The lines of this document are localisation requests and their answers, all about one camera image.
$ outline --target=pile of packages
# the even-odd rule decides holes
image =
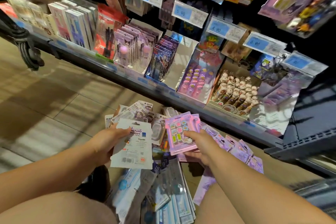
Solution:
[[[205,167],[192,198],[180,162],[199,162],[184,155],[198,149],[184,131],[204,129],[222,149],[263,173],[262,160],[245,142],[221,136],[201,122],[198,114],[178,113],[171,107],[155,114],[152,109],[153,104],[137,101],[130,107],[120,105],[113,115],[105,116],[106,128],[115,123],[117,128],[131,127],[131,134],[114,147],[111,156],[111,167],[125,168],[106,201],[120,223],[194,223],[195,204],[200,204],[216,180]]]

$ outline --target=pink eraser pack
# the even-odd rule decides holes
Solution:
[[[184,131],[200,131],[198,114],[182,113],[166,120],[166,130],[171,155],[197,149],[195,141],[184,136]]]

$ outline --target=display rack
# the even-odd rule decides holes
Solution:
[[[230,2],[225,2],[224,5],[233,11],[234,23],[243,22],[254,27],[258,26],[264,34],[288,44],[294,42],[298,51],[331,66],[327,56],[319,55],[319,53],[329,53],[329,47],[318,43],[333,41],[332,34],[315,33],[309,39],[301,39],[282,31],[275,26],[271,19],[257,14],[260,6],[266,1],[254,0],[250,6]],[[158,24],[157,15],[153,16],[156,12],[153,10],[147,14],[146,19]],[[319,31],[330,30],[332,32],[335,22],[334,18]],[[26,25],[19,22],[19,26],[25,27]],[[1,35],[4,35],[5,31],[6,28],[0,25]],[[146,78],[127,76],[120,67],[97,58],[95,53],[91,51],[83,50],[79,46],[71,46],[61,40],[50,40],[34,30],[29,31],[37,48],[51,53],[58,59],[71,62],[154,101],[174,107],[178,111],[199,113],[200,118],[209,125],[225,130],[252,144],[257,144],[274,158],[285,161],[297,159],[301,164],[318,172],[336,177],[335,172],[306,159],[323,151],[336,149],[336,120],[332,118],[332,114],[336,112],[336,91],[334,90],[336,79],[330,79],[334,77],[330,69],[318,75],[308,89],[301,91],[283,139],[280,139],[268,133],[267,129],[259,124],[249,121],[241,122],[207,106],[200,106],[191,98],[159,86]]]

